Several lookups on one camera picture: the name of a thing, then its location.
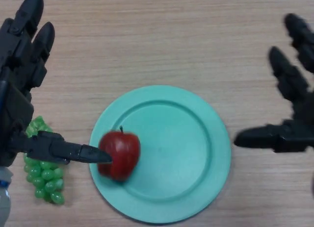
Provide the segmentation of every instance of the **grape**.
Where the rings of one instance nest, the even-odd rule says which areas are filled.
[[[32,158],[27,157],[27,156],[24,156],[24,162],[30,166],[35,166],[35,165],[38,165],[38,163],[39,163],[38,160],[32,159]]]
[[[48,169],[48,170],[44,170],[42,173],[41,173],[41,177],[45,180],[51,180],[54,178],[54,173],[53,173],[53,170],[51,169]]]
[[[64,187],[63,179],[56,179],[56,180],[54,180],[54,183],[55,183],[56,190],[62,190],[63,189],[63,187]]]
[[[38,199],[43,199],[44,196],[46,195],[46,191],[43,188],[37,188],[35,190],[35,197]]]
[[[51,194],[51,199],[55,204],[58,205],[64,204],[64,197],[60,192],[53,192]]]
[[[42,179],[41,177],[36,177],[33,179],[33,185],[36,187],[36,188],[44,188],[45,186],[45,181],[44,179]]]
[[[30,169],[28,173],[31,174],[33,177],[39,177],[41,174],[41,167],[39,165],[35,165]]]
[[[51,163],[51,170],[57,169],[59,167],[56,163]]]
[[[29,183],[32,183],[32,182],[33,182],[33,179],[34,179],[34,177],[33,177],[31,174],[28,174],[28,175],[26,176],[26,180],[27,180]]]
[[[55,189],[56,189],[55,182],[49,181],[49,182],[46,183],[46,185],[45,185],[45,190],[46,190],[48,193],[52,193]]]
[[[28,165],[28,164],[25,164],[25,166],[24,166],[24,171],[28,173],[31,168],[32,168],[32,166],[30,166],[30,165]]]
[[[46,202],[52,202],[52,199],[51,199],[50,196],[51,196],[51,194],[46,192],[46,194],[45,194],[45,196],[44,196],[44,200],[45,200]]]
[[[53,172],[54,172],[55,179],[59,179],[63,177],[63,170],[61,168],[57,168]]]
[[[40,162],[41,168],[44,170],[48,170],[51,168],[52,164],[50,162]]]

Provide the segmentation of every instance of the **plate rim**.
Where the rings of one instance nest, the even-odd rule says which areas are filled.
[[[209,137],[210,138],[211,138],[210,132],[212,132],[212,134],[213,134],[213,131],[218,131],[219,132],[218,135],[223,137],[223,140],[220,140],[220,142],[224,141],[223,142],[224,146],[222,147],[224,151],[223,151],[222,154],[225,155],[225,157],[224,157],[224,169],[225,169],[225,171],[224,172],[220,172],[219,175],[217,175],[217,174],[212,175],[213,176],[212,180],[218,181],[219,184],[216,184],[216,188],[214,189],[214,191],[211,192],[210,198],[207,198],[206,201],[203,202],[202,205],[199,205],[197,208],[189,208],[188,210],[191,210],[191,211],[186,211],[186,213],[182,213],[182,214],[180,213],[179,215],[177,215],[176,217],[173,217],[173,218],[165,217],[163,220],[160,220],[160,219],[158,220],[158,218],[152,218],[151,215],[149,215],[148,218],[146,218],[142,214],[138,214],[138,213],[136,214],[136,211],[134,211],[133,209],[131,211],[126,211],[127,208],[126,209],[124,208],[123,210],[121,210],[121,206],[122,207],[125,206],[125,203],[123,203],[123,201],[121,201],[121,200],[112,198],[112,195],[120,195],[120,196],[122,195],[123,196],[123,191],[124,191],[125,194],[128,193],[128,192],[125,189],[123,189],[122,187],[116,187],[115,190],[107,188],[107,191],[105,191],[107,193],[105,194],[104,191],[102,190],[102,188],[99,187],[99,186],[101,186],[100,179],[103,179],[104,177],[100,177],[100,175],[98,174],[97,165],[96,164],[90,164],[90,166],[89,166],[90,167],[90,172],[91,172],[91,175],[92,175],[92,179],[93,179],[93,182],[94,182],[96,188],[98,189],[98,191],[102,195],[102,197],[112,207],[114,207],[120,213],[122,213],[122,214],[124,214],[124,215],[126,215],[126,216],[128,216],[128,217],[130,217],[132,219],[135,219],[135,220],[138,220],[138,221],[142,221],[142,222],[152,223],[152,224],[174,223],[174,222],[178,222],[178,221],[181,221],[181,220],[184,220],[184,219],[187,219],[189,217],[192,217],[192,216],[196,215],[197,213],[199,213],[203,209],[205,209],[209,204],[211,204],[212,201],[216,199],[216,197],[218,196],[218,194],[220,193],[220,191],[224,187],[224,185],[225,185],[225,183],[226,183],[226,181],[228,179],[229,172],[230,172],[230,166],[231,166],[231,142],[230,142],[230,139],[229,139],[228,131],[227,131],[223,121],[221,120],[219,115],[216,113],[216,111],[209,105],[209,103],[207,103],[205,100],[203,100],[200,96],[198,96],[198,95],[196,95],[196,94],[194,94],[194,93],[192,93],[192,92],[190,92],[190,91],[188,91],[186,89],[175,87],[175,86],[170,86],[170,85],[144,86],[144,87],[140,87],[140,88],[134,89],[132,91],[129,91],[129,92],[121,95],[116,100],[114,100],[102,112],[102,114],[100,115],[100,117],[98,118],[97,122],[94,125],[93,131],[92,131],[91,137],[90,137],[90,142],[89,142],[89,144],[92,145],[92,146],[96,146],[96,147],[98,146],[99,139],[101,138],[103,133],[105,133],[108,130],[102,129],[103,133],[101,133],[101,136],[100,136],[99,133],[98,133],[98,135],[96,134],[96,132],[98,130],[97,128],[104,127],[103,126],[104,124],[101,123],[103,118],[106,118],[107,116],[110,116],[111,114],[119,114],[118,112],[116,112],[116,110],[115,110],[115,113],[110,112],[114,107],[117,107],[120,104],[124,105],[125,104],[124,101],[128,101],[127,100],[128,98],[134,97],[134,101],[133,102],[126,103],[126,105],[130,105],[125,110],[125,111],[127,111],[130,108],[132,108],[132,104],[133,105],[137,105],[137,104],[139,104],[139,102],[145,102],[145,99],[146,99],[145,97],[149,97],[151,94],[155,95],[156,92],[158,92],[158,94],[161,94],[161,93],[168,92],[168,91],[175,92],[176,94],[183,94],[183,96],[185,96],[185,98],[189,98],[189,100],[197,102],[201,106],[203,106],[204,108],[207,108],[209,111],[206,112],[206,114],[204,112],[202,113],[202,111],[204,109],[201,109],[201,116],[200,116],[199,115],[200,112],[195,113],[194,110],[191,109],[191,108],[194,108],[195,105],[185,105],[184,103],[180,103],[180,101],[181,101],[180,99],[172,98],[172,95],[174,95],[174,94],[159,95],[159,97],[163,98],[163,100],[164,100],[164,98],[167,98],[167,99],[170,99],[170,101],[172,101],[172,102],[180,103],[181,105],[184,105],[186,108],[188,108],[193,113],[195,113],[200,118],[200,120],[202,120],[202,123],[206,126],[206,129],[207,129],[207,131],[209,133]],[[138,94],[143,94],[145,97],[139,98],[139,97],[136,96]],[[212,128],[208,128],[208,126],[209,126],[208,122],[215,123],[216,126],[218,126],[218,128],[216,128],[215,130],[213,130]],[[219,153],[219,150],[217,150],[217,143],[213,143],[212,140],[210,141],[210,143],[211,143],[211,146],[212,146],[212,150]],[[216,159],[213,159],[213,158],[211,160],[213,160],[215,162],[214,165],[217,166],[217,163],[219,161],[217,161],[217,158]]]

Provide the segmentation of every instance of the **wooden table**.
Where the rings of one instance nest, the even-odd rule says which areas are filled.
[[[0,20],[22,0],[0,0]],[[314,24],[314,0],[45,0],[41,25],[56,39],[48,74],[34,89],[35,116],[68,141],[88,143],[101,112],[121,94],[146,85],[193,91],[221,115],[230,132],[290,116],[270,73],[267,51],[295,51],[282,18],[295,12]],[[233,147],[229,180],[199,215],[174,226],[312,227],[314,157]],[[35,200],[21,156],[10,169],[7,227],[136,227],[109,207],[88,165],[66,171],[66,204]]]

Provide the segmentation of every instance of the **plastic fruit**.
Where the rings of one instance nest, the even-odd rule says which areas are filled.
[[[110,131],[99,143],[99,149],[112,157],[112,164],[98,164],[101,175],[116,181],[125,181],[134,170],[140,156],[140,141],[132,133]]]

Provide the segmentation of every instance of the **green grapes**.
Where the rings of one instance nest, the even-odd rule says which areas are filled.
[[[29,183],[32,183],[32,182],[33,182],[33,179],[34,179],[34,177],[33,177],[31,174],[28,174],[28,175],[26,176],[26,180],[27,180]]]
[[[58,205],[64,204],[64,197],[60,192],[53,192],[51,194],[51,199],[55,204]]]
[[[46,191],[43,188],[36,188],[35,190],[35,197],[38,199],[43,199],[46,195]]]
[[[24,166],[24,171],[25,171],[26,173],[28,173],[28,172],[30,171],[30,169],[31,169],[31,166],[25,164],[25,166]]]
[[[64,181],[63,179],[56,179],[54,180],[56,190],[62,190],[64,188]]]
[[[31,137],[37,135],[39,130],[52,132],[41,116],[30,122],[26,134]],[[63,169],[56,163],[29,158],[26,153],[24,162],[26,180],[35,186],[35,197],[58,205],[64,204],[64,197],[60,192],[64,188]]]
[[[45,185],[45,190],[48,193],[52,193],[53,191],[55,191],[56,190],[55,182],[53,182],[53,181],[47,182],[46,185]]]
[[[54,172],[55,179],[59,179],[63,177],[63,170],[61,168],[57,168],[53,172]]]
[[[39,165],[35,165],[30,169],[28,173],[33,177],[39,177],[41,174],[41,167]]]
[[[36,188],[44,188],[45,187],[45,180],[42,179],[41,177],[34,178],[32,183]]]
[[[51,169],[44,170],[41,173],[41,177],[45,180],[52,180],[54,178],[54,172]]]

